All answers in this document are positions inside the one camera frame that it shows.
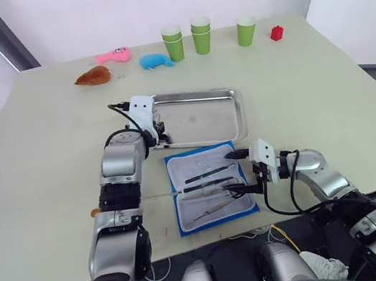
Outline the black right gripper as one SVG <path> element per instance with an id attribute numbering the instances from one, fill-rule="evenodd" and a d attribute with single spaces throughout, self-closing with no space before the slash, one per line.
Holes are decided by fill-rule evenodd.
<path id="1" fill-rule="evenodd" d="M 239 199 L 246 194 L 251 194 L 252 190 L 254 190 L 256 194 L 263 194 L 265 192 L 267 183 L 271 181 L 271 171 L 269 169 L 269 165 L 264 162 L 254 162 L 252 163 L 252 166 L 257 184 L 254 186 L 238 183 L 224 186 L 223 189 L 229 191 L 231 198 Z"/>

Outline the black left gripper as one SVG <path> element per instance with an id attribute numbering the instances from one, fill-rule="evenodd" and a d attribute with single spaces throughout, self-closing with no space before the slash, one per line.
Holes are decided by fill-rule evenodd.
<path id="1" fill-rule="evenodd" d="M 154 129 L 158 134 L 158 137 L 161 139 L 161 142 L 154 146 L 154 150 L 165 148 L 171 144 L 171 137 L 166 134 L 165 124 L 161 120 L 160 113 L 154 113 L 153 115 L 153 125 Z"/>

